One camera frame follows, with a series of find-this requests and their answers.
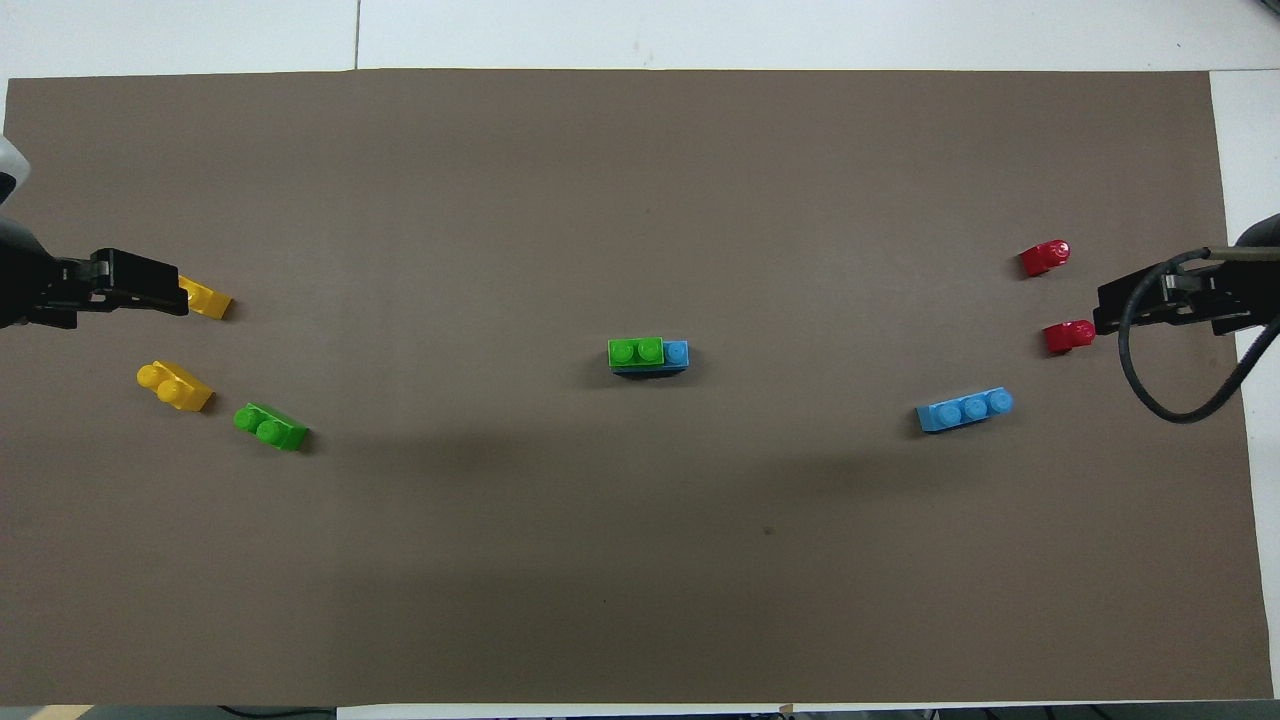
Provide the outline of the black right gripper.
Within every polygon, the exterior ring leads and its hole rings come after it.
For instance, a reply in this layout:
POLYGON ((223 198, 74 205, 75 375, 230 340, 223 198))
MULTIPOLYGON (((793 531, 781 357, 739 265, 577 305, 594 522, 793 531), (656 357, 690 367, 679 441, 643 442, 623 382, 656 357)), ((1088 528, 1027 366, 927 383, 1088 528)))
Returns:
POLYGON ((1207 322, 1217 336, 1256 327, 1254 282, 1245 263, 1181 269, 1169 274, 1165 265, 1152 265, 1098 287, 1094 307, 1096 334, 1120 332, 1129 311, 1129 325, 1167 323, 1190 325, 1207 322), (1130 302, 1135 290, 1138 299, 1130 302))

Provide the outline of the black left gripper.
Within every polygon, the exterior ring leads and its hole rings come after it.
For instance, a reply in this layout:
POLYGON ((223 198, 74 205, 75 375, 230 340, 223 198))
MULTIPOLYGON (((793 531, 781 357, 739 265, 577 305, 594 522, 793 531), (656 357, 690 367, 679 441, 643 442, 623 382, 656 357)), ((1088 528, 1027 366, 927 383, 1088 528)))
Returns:
POLYGON ((93 290, 114 307, 146 309, 173 316, 189 313, 179 272, 168 263, 119 249, 100 249, 91 260, 56 258, 46 286, 28 310, 28 323, 55 329, 76 329, 78 316, 92 309, 93 290))

